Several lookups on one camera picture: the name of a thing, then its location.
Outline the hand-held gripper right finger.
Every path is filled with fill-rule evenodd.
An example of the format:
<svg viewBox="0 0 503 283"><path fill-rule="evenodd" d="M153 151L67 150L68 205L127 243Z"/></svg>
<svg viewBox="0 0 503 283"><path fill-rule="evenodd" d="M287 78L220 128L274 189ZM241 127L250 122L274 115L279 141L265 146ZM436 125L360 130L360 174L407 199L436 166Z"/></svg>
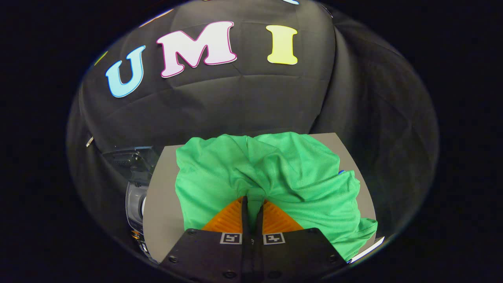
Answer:
<svg viewBox="0 0 503 283"><path fill-rule="evenodd" d="M261 206L251 248L253 283L320 283L346 266L320 229L302 228L272 202Z"/></svg>

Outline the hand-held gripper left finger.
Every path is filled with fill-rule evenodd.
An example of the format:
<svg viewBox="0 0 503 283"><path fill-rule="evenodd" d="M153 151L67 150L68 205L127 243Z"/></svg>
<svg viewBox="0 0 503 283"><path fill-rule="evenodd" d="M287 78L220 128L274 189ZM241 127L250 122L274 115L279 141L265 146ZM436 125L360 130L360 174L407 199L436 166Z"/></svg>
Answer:
<svg viewBox="0 0 503 283"><path fill-rule="evenodd" d="M252 272L248 199L240 197L203 229L187 229L160 264L184 283L244 283Z"/></svg>

